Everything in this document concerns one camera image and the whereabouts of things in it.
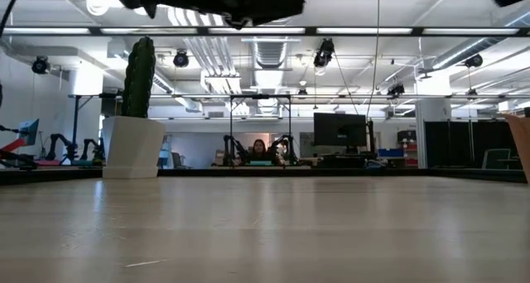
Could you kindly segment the shelf with red bins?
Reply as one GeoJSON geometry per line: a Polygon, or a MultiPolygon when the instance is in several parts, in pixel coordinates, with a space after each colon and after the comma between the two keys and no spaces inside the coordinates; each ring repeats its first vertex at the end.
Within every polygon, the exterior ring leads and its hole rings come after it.
{"type": "Polygon", "coordinates": [[[397,133],[397,143],[402,148],[404,165],[417,168],[417,135],[415,130],[404,130],[397,133]]]}

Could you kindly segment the black computer monitor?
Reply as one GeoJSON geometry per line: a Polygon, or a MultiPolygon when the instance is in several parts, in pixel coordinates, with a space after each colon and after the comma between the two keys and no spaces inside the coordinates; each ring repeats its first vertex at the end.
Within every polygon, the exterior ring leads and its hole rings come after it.
{"type": "Polygon", "coordinates": [[[367,120],[364,115],[314,113],[316,146],[367,146],[367,120]]]}

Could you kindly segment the blue background monitor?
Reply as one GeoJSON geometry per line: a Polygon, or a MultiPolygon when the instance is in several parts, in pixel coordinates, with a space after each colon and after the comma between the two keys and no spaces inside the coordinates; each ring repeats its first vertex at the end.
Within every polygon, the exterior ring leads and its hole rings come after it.
{"type": "Polygon", "coordinates": [[[22,140],[23,146],[34,146],[38,133],[39,119],[21,122],[18,128],[17,138],[22,140]]]}

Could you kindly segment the grey office chair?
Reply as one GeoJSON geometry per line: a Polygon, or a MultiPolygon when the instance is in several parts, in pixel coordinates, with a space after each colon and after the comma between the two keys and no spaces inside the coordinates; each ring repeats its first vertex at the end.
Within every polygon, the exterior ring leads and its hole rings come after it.
{"type": "Polygon", "coordinates": [[[485,170],[506,170],[508,168],[508,161],[510,159],[510,149],[488,149],[484,152],[482,168],[485,170]]]}

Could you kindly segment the silver ceiling air duct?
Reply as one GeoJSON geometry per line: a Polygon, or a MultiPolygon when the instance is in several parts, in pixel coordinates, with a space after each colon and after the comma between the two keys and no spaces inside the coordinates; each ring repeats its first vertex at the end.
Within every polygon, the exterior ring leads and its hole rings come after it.
{"type": "MultiPolygon", "coordinates": [[[[290,18],[282,18],[269,24],[272,26],[286,26],[290,18]]],[[[252,54],[252,68],[254,70],[279,70],[285,64],[287,56],[288,37],[250,37],[245,38],[250,44],[252,54]]]]}

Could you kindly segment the white plant pot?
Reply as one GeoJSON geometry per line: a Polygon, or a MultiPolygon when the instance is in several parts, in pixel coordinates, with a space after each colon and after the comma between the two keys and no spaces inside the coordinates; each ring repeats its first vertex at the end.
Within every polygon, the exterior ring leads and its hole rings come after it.
{"type": "Polygon", "coordinates": [[[148,118],[115,116],[103,120],[104,179],[156,178],[166,125],[148,118]]]}

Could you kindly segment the green cactus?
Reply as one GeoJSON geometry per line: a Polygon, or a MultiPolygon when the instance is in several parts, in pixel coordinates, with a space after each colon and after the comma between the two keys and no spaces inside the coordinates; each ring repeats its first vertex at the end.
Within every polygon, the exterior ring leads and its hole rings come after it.
{"type": "Polygon", "coordinates": [[[128,55],[121,115],[147,118],[156,58],[153,40],[144,36],[128,55]]]}

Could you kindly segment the red background panel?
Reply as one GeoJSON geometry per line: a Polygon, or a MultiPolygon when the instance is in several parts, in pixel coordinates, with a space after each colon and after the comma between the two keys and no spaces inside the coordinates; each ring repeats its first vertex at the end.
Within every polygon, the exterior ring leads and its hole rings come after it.
{"type": "Polygon", "coordinates": [[[12,141],[8,143],[6,146],[3,146],[2,148],[0,148],[0,151],[13,152],[17,148],[25,146],[25,145],[26,145],[25,140],[22,138],[18,138],[15,141],[12,141]]]}

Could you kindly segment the black room partition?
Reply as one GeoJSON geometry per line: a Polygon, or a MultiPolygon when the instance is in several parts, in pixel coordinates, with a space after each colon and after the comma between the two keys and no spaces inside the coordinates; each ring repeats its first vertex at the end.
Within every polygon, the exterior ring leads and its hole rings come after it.
{"type": "Polygon", "coordinates": [[[522,168],[518,151],[505,121],[448,122],[448,159],[444,165],[433,168],[482,169],[484,152],[488,149],[507,148],[511,159],[506,170],[522,168]]]}

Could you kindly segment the black metal table frame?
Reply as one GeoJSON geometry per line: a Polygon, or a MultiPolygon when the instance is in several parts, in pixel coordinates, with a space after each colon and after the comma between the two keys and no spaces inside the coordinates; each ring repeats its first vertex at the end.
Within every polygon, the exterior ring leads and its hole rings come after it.
{"type": "MultiPolygon", "coordinates": [[[[101,169],[43,169],[43,170],[0,170],[0,185],[19,185],[64,180],[96,179],[103,175],[101,169]]],[[[526,176],[521,170],[481,169],[311,169],[298,167],[220,167],[204,170],[159,170],[160,177],[405,177],[431,176],[467,180],[488,180],[525,184],[526,176]]]]}

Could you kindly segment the black crossbar with light strips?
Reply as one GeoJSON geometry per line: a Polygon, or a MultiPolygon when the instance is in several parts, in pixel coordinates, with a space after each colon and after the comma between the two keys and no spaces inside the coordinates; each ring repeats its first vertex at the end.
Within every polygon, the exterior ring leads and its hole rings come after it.
{"type": "Polygon", "coordinates": [[[381,36],[381,37],[530,37],[527,27],[316,27],[260,26],[236,30],[220,26],[44,27],[8,26],[6,36],[381,36]]]}

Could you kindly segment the black background rig frame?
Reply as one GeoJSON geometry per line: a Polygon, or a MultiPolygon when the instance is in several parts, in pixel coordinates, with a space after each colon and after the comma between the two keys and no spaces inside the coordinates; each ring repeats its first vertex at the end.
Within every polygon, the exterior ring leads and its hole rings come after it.
{"type": "Polygon", "coordinates": [[[248,155],[247,151],[243,151],[240,143],[236,142],[234,136],[233,136],[233,111],[236,109],[236,107],[239,106],[239,103],[236,104],[234,107],[234,100],[239,99],[241,102],[243,102],[246,98],[251,98],[254,100],[265,100],[265,99],[279,99],[284,98],[288,101],[288,105],[285,105],[282,103],[282,106],[288,111],[288,134],[281,136],[278,138],[272,145],[271,148],[275,151],[277,149],[277,146],[284,141],[285,139],[288,140],[288,148],[287,148],[287,154],[289,155],[289,164],[294,165],[295,164],[295,156],[296,153],[294,152],[294,138],[292,135],[292,98],[293,96],[290,94],[230,94],[229,95],[229,135],[224,139],[224,163],[228,164],[231,169],[234,168],[234,151],[235,148],[238,147],[240,152],[243,154],[243,158],[246,158],[248,155]]]}

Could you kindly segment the person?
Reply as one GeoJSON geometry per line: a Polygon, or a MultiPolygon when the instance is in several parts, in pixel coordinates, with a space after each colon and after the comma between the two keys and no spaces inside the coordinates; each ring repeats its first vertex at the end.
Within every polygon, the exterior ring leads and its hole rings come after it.
{"type": "Polygon", "coordinates": [[[267,153],[267,148],[262,139],[257,139],[253,143],[252,150],[250,151],[249,161],[269,161],[270,158],[267,153]]]}

